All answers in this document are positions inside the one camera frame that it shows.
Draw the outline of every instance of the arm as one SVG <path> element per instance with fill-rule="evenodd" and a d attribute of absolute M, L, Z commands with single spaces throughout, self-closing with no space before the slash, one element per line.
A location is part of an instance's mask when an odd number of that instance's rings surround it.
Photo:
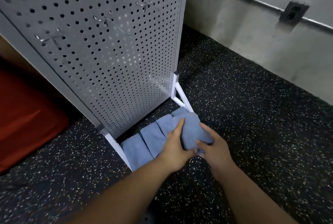
<path fill-rule="evenodd" d="M 196 149 L 185 151 L 181 147 L 184 121 L 182 119 L 168 134 L 163 151 L 156 159 L 106 190 L 69 223 L 136 223 L 169 174 L 180 170 L 198 152 Z"/>
<path fill-rule="evenodd" d="M 197 140 L 197 146 L 204 151 L 202 157 L 210 165 L 214 178 L 223 186 L 237 223 L 296 224 L 293 218 L 236 166 L 231 159 L 227 142 L 207 125 L 200 125 L 215 142 L 208 146 Z"/>

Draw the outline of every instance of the blue towel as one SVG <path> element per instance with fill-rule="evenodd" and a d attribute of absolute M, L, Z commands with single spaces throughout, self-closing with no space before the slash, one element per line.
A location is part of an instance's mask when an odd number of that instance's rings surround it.
<path fill-rule="evenodd" d="M 195 144 L 195 140 L 201 140 L 206 143 L 214 142 L 209 133 L 204 131 L 199 125 L 200 119 L 195 113 L 185 113 L 173 117 L 173 126 L 176 127 L 182 118 L 185 118 L 185 123 L 181 132 L 181 138 L 186 150 L 198 148 Z"/>
<path fill-rule="evenodd" d="M 167 140 L 167 138 L 161 132 L 157 123 L 154 122 L 144 127 L 140 130 L 140 134 L 153 158 L 157 157 L 161 153 Z"/>
<path fill-rule="evenodd" d="M 187 111 L 185 107 L 180 107 L 180 108 L 178 108 L 177 110 L 173 111 L 173 112 L 171 113 L 171 115 L 172 115 L 173 117 L 175 117 L 175 116 L 179 116 L 179 115 L 182 115 L 182 114 L 186 114 L 186 113 L 188 113 L 188 112 L 189 112 L 189 111 Z"/>
<path fill-rule="evenodd" d="M 173 117 L 171 114 L 167 114 L 156 121 L 160 130 L 164 134 L 165 138 L 168 138 L 168 133 L 174 129 Z"/>
<path fill-rule="evenodd" d="M 152 154 L 139 134 L 126 139 L 120 146 L 130 163 L 132 171 L 137 170 L 153 159 Z"/>

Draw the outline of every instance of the red bag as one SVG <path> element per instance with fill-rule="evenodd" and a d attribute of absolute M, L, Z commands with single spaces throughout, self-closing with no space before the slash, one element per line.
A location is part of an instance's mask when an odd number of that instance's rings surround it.
<path fill-rule="evenodd" d="M 0 69 L 0 173 L 68 124 L 68 117 L 45 95 Z"/>

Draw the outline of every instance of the person's left hand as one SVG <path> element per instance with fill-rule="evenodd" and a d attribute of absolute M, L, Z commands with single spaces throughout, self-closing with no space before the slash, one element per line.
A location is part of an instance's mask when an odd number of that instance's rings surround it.
<path fill-rule="evenodd" d="M 197 149 L 183 150 L 181 147 L 181 130 L 183 128 L 185 118 L 182 118 L 176 128 L 168 133 L 168 139 L 164 145 L 159 159 L 163 160 L 165 165 L 168 166 L 170 172 L 180 170 L 188 159 L 194 157 Z"/>

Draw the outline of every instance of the pegboard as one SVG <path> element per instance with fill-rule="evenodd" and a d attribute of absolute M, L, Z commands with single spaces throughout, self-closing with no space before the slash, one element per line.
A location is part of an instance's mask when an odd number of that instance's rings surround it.
<path fill-rule="evenodd" d="M 0 0 L 0 10 L 114 137 L 171 96 L 181 0 Z"/>

